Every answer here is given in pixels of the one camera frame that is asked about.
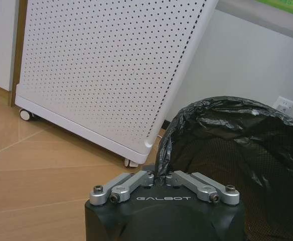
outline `white air purifier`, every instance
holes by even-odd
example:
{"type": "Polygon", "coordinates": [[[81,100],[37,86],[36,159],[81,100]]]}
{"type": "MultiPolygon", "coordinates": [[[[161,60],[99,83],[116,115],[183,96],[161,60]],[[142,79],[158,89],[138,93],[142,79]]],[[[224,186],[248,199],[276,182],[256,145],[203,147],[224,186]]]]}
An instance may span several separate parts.
{"type": "Polygon", "coordinates": [[[145,162],[217,0],[28,0],[16,105],[145,162]]]}

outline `logo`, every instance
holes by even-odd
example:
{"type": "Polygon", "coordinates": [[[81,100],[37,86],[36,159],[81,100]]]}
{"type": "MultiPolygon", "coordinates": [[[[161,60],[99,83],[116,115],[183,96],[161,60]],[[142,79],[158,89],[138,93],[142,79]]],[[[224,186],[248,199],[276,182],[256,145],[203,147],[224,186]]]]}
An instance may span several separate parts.
{"type": "Polygon", "coordinates": [[[153,201],[181,201],[181,200],[189,200],[191,197],[137,197],[136,198],[139,201],[148,201],[148,200],[153,200],[153,201]]]}

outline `black screw head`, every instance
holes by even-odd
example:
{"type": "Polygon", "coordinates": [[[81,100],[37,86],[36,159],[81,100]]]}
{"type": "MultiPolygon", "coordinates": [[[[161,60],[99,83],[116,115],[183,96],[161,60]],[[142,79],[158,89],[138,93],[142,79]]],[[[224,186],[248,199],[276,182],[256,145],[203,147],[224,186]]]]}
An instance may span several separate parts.
{"type": "Polygon", "coordinates": [[[227,185],[226,186],[226,192],[235,192],[236,188],[233,185],[227,185]]]}
{"type": "Polygon", "coordinates": [[[111,194],[109,199],[111,203],[118,203],[120,201],[120,197],[117,193],[111,194]]]}
{"type": "Polygon", "coordinates": [[[209,196],[209,199],[211,202],[213,203],[218,203],[219,200],[220,200],[220,197],[217,193],[212,193],[210,196],[209,196]]]}
{"type": "Polygon", "coordinates": [[[93,188],[93,192],[95,194],[98,194],[98,193],[102,193],[103,192],[103,186],[102,185],[97,185],[93,188]]]}

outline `trash can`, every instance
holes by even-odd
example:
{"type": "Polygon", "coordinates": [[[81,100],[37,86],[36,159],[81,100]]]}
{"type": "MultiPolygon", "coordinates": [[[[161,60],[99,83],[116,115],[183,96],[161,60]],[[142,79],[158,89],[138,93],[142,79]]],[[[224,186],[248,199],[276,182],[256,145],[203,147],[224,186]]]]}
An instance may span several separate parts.
{"type": "Polygon", "coordinates": [[[160,143],[156,176],[172,170],[236,186],[249,240],[293,240],[293,118],[238,97],[192,103],[160,143]]]}

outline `perforated panel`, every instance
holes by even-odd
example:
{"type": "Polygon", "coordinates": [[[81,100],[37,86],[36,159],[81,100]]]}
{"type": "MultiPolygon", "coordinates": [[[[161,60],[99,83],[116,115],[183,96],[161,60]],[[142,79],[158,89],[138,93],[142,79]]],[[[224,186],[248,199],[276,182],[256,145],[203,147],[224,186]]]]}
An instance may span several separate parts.
{"type": "Polygon", "coordinates": [[[143,153],[205,4],[29,0],[18,95],[143,153]]]}

